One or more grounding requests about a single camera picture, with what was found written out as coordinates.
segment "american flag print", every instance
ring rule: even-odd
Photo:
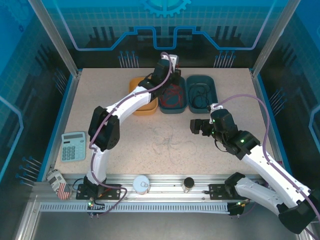
[[[66,200],[71,195],[71,189],[68,184],[66,183],[60,183],[59,189],[58,189],[58,198],[61,200]]]

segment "blue frame edge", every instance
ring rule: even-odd
[[[264,98],[264,102],[265,102],[266,108],[268,109],[268,113],[269,113],[269,116],[270,116],[270,124],[273,127],[273,131],[274,131],[274,134],[275,134],[275,138],[276,138],[277,144],[278,144],[279,149],[280,149],[280,154],[282,156],[282,161],[283,161],[285,170],[290,175],[292,175],[292,171],[291,171],[291,167],[290,167],[290,164],[289,164],[289,160],[287,158],[285,147],[284,147],[284,144],[283,144],[283,142],[281,140],[280,133],[279,133],[279,130],[278,130],[278,127],[277,127],[277,123],[276,123],[276,119],[275,119],[274,114],[272,113],[272,109],[271,109],[271,106],[270,106],[270,103],[269,103],[269,100],[268,100],[267,92],[266,92],[264,83],[262,82],[262,78],[260,76],[260,73],[257,75],[257,79],[258,79],[258,82],[259,82],[259,85],[260,85],[260,88],[261,88],[261,92],[262,92],[262,95],[263,95],[263,98]]]
[[[45,174],[45,170],[47,168],[47,164],[48,164],[51,148],[52,148],[52,145],[54,143],[55,136],[57,134],[58,126],[59,126],[59,123],[60,123],[60,119],[61,119],[62,113],[63,113],[64,108],[65,108],[66,100],[67,100],[67,97],[68,97],[68,94],[69,94],[69,90],[70,90],[70,86],[71,86],[72,81],[73,81],[73,76],[70,74],[68,83],[67,83],[65,91],[64,91],[64,95],[63,95],[63,98],[62,98],[60,109],[59,109],[58,115],[56,117],[55,124],[54,124],[53,130],[52,130],[52,134],[51,134],[51,137],[50,137],[50,140],[49,140],[49,143],[48,143],[48,147],[46,148],[46,151],[45,151],[45,155],[44,155],[43,162],[42,162],[42,165],[41,165],[41,168],[40,168],[40,172],[39,172],[39,175],[38,175],[37,180],[36,180],[37,182],[42,182],[42,178],[43,178],[43,176]]]

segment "glass panel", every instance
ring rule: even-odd
[[[320,2],[301,1],[261,71],[293,175],[319,186]]]
[[[78,68],[253,67],[287,0],[45,0]]]
[[[13,239],[70,74],[26,0],[1,3],[0,32],[0,238]]]

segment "speckled table surface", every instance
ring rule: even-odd
[[[62,174],[85,174],[89,170],[88,128],[94,109],[107,107],[129,92],[129,82],[144,77],[151,68],[85,68],[76,90],[65,133],[86,133],[86,158],[61,162],[61,149],[55,168]],[[235,94],[256,95],[247,68],[182,68],[184,79],[208,75],[214,79],[218,100]],[[265,124],[257,101],[242,97],[224,104],[240,130],[263,140]],[[120,141],[112,149],[108,174],[256,174],[231,154],[219,151],[213,138],[190,132],[191,119],[208,119],[209,114],[194,114],[187,107],[181,114],[164,114],[160,109],[150,116],[129,116],[120,127]],[[268,141],[267,150],[271,152]]]

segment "calculator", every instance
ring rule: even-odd
[[[69,132],[61,135],[62,162],[80,161],[86,158],[86,134],[83,131]]]

